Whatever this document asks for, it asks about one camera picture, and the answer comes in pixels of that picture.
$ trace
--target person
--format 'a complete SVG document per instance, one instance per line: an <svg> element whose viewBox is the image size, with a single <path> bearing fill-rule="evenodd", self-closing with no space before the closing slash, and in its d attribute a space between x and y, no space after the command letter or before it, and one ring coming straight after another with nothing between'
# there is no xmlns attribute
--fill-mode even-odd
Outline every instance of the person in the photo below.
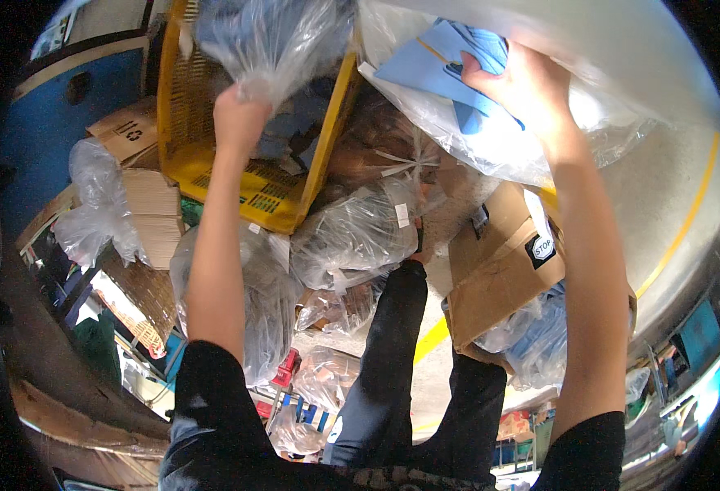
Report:
<svg viewBox="0 0 720 491"><path fill-rule="evenodd" d="M687 404L683 404L681 408L673 412L673 414L662 423L662 432L666 440L666 445L673 451L673 457L679 460L684 451L688 448L688 443L682 439L684 431L684 422L688 419L688 414L698 401L691 398Z"/></svg>
<svg viewBox="0 0 720 491"><path fill-rule="evenodd" d="M617 489L624 448L629 311L614 213L567 103L570 73L509 43L501 75L463 55L463 82L542 143L563 213L567 370L551 448L534 489ZM412 445L413 357L427 297L417 258L390 276L361 370L324 464L276 456L247 393L239 181L270 113L233 86L215 103L216 154L188 285L189 344L178 374L160 489L494 489L491 458L506 383L500 366L453 352L452 399L436 434Z"/></svg>

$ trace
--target wicker basket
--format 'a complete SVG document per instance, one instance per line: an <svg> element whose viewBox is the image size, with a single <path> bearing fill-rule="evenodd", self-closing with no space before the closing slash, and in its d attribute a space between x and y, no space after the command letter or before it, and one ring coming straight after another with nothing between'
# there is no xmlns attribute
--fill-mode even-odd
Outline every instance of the wicker basket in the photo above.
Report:
<svg viewBox="0 0 720 491"><path fill-rule="evenodd" d="M162 356L169 333L177 319L169 272L153 270L140 261L131 262L126 268L116 253L112 254L100 267L147 320L137 322L130 318L119 311L113 303L106 302L101 292L98 291L104 304L139 339L139 342L153 357Z"/></svg>

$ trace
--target black pants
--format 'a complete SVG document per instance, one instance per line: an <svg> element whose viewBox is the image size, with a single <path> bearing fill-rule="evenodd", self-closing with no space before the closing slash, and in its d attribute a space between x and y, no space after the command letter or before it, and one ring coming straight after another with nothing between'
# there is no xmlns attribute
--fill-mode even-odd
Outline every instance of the black pants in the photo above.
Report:
<svg viewBox="0 0 720 491"><path fill-rule="evenodd" d="M489 470L507 384L502 367L453 350L453 398L445 417L433 437L412 445L412 371L427 298L425 278L423 265L404 261L387 280L368 332L360 375L338 413L324 462L352 467L401 465L492 482Z"/></svg>

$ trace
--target green fabric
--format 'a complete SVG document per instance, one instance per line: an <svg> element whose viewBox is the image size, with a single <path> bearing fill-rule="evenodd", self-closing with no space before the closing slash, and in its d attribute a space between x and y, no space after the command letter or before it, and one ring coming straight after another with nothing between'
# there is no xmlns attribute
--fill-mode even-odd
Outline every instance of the green fabric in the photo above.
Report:
<svg viewBox="0 0 720 491"><path fill-rule="evenodd" d="M76 351L102 377L113 383L122 382L119 355L114 341L114 322L111 313L101 313L98 320L87 318L73 329Z"/></svg>
<svg viewBox="0 0 720 491"><path fill-rule="evenodd" d="M182 221L191 227L199 224L202 219L202 211L204 211L202 203L183 196L180 198L180 208L182 208Z"/></svg>
<svg viewBox="0 0 720 491"><path fill-rule="evenodd" d="M641 394L641 397L637 401L631 402L627 405L627 418L628 421L635 419L643 409L643 403L646 401L646 391Z"/></svg>

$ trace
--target blue wall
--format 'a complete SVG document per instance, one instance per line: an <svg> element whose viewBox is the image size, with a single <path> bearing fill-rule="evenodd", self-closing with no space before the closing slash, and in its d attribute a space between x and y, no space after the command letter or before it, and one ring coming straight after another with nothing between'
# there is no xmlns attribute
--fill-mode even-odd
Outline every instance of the blue wall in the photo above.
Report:
<svg viewBox="0 0 720 491"><path fill-rule="evenodd" d="M111 54L46 81L11 104L0 123L0 163L16 169L1 195L3 231L15 240L36 214L70 183L70 147L86 128L139 99L142 50ZM68 81L89 72L92 88L71 106Z"/></svg>

